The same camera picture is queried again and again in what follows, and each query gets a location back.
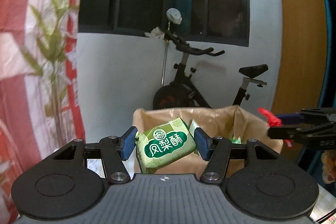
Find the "white wall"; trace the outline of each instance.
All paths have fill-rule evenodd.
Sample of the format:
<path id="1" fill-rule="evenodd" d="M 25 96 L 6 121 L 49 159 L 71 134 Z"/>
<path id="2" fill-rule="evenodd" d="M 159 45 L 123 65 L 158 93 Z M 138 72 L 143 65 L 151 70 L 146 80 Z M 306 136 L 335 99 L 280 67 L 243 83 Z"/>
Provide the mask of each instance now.
<path id="1" fill-rule="evenodd" d="M 152 107 L 161 85 L 163 53 L 158 39 L 78 35 L 78 97 L 87 142 L 121 136 L 138 107 Z"/>
<path id="2" fill-rule="evenodd" d="M 240 67 L 266 63 L 269 70 L 258 77 L 263 88 L 250 84 L 249 101 L 241 106 L 257 114 L 258 107 L 270 109 L 278 79 L 281 57 L 281 0 L 250 0 L 249 47 L 191 42 L 199 48 L 225 50 L 219 57 L 190 56 L 187 70 L 197 68 L 192 80 L 214 107 L 231 105 L 241 85 Z M 161 83 L 164 52 L 162 41 L 112 34 L 78 35 L 78 92 L 87 142 L 123 134 L 138 107 L 151 109 Z M 173 64 L 182 53 L 170 45 L 165 83 L 173 80 Z"/>

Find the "exercise bike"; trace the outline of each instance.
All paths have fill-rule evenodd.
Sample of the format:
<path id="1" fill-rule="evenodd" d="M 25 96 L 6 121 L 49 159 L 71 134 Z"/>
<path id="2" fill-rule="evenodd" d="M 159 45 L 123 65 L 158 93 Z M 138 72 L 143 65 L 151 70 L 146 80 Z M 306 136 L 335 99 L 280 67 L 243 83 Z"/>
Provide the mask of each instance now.
<path id="1" fill-rule="evenodd" d="M 172 34 L 169 31 L 165 31 L 165 39 L 172 41 L 176 45 L 176 49 L 183 52 L 183 55 L 181 62 L 179 64 L 174 64 L 174 69 L 177 70 L 175 79 L 169 85 L 159 88 L 159 90 L 155 93 L 153 99 L 153 109 L 195 107 L 196 104 L 198 107 L 211 108 L 193 82 L 191 82 L 191 77 L 196 72 L 196 69 L 190 68 L 190 74 L 186 75 L 186 63 L 190 54 L 195 56 L 204 54 L 210 56 L 220 56 L 224 54 L 225 51 L 213 53 L 214 49 L 212 47 L 205 50 L 191 47 L 181 37 Z M 232 105 L 240 105 L 244 98 L 245 100 L 250 98 L 250 94 L 246 94 L 249 83 L 255 83 L 258 87 L 267 85 L 266 82 L 254 79 L 267 70 L 268 66 L 266 64 L 240 68 L 239 72 L 246 77 L 243 78 L 243 83 L 241 84 Z"/>

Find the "bike seat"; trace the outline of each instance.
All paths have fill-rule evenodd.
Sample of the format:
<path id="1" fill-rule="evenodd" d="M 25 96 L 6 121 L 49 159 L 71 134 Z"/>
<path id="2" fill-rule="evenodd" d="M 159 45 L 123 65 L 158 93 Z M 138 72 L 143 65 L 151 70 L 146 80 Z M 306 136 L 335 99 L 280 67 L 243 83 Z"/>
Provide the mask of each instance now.
<path id="1" fill-rule="evenodd" d="M 242 75 L 247 76 L 248 78 L 258 77 L 259 75 L 263 74 L 265 71 L 268 71 L 268 65 L 266 64 L 252 66 L 252 67 L 244 67 L 244 68 L 239 69 L 239 72 Z"/>

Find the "crosshair marking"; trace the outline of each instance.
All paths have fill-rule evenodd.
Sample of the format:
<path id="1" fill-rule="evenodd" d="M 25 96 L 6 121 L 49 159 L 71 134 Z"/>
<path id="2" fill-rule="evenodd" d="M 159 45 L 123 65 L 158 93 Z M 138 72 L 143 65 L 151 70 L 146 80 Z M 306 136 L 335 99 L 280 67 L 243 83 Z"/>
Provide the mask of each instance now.
<path id="1" fill-rule="evenodd" d="M 170 178 L 167 177 L 167 176 L 163 176 L 163 177 L 160 177 L 160 180 L 162 180 L 162 181 L 167 181 L 167 180 L 170 180 Z"/>

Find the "logo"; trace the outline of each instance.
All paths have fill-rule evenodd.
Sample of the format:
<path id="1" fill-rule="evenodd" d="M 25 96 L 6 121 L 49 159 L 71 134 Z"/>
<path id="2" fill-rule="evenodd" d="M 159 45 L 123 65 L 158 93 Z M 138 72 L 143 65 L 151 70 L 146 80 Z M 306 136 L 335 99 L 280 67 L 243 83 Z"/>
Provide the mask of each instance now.
<path id="1" fill-rule="evenodd" d="M 145 146 L 145 154 L 149 158 L 160 158 L 166 154 L 172 153 L 174 150 L 183 146 L 187 140 L 187 135 L 181 131 L 179 132 L 170 132 L 166 134 L 165 138 L 158 140 L 150 140 L 149 143 Z"/>
<path id="2" fill-rule="evenodd" d="M 166 131 L 164 131 L 161 128 L 158 128 L 153 131 L 153 138 L 156 139 L 157 141 L 163 140 L 167 137 Z"/>
<path id="3" fill-rule="evenodd" d="M 173 125 L 176 126 L 176 127 L 181 127 L 183 125 L 183 122 L 181 121 L 181 119 L 176 119 L 176 120 L 173 120 Z"/>
<path id="4" fill-rule="evenodd" d="M 334 146 L 335 140 L 320 141 L 320 146 Z"/>
<path id="5" fill-rule="evenodd" d="M 167 180 L 170 180 L 170 178 L 167 177 L 167 176 L 163 176 L 163 177 L 160 177 L 160 180 L 162 180 L 162 181 L 167 181 Z"/>

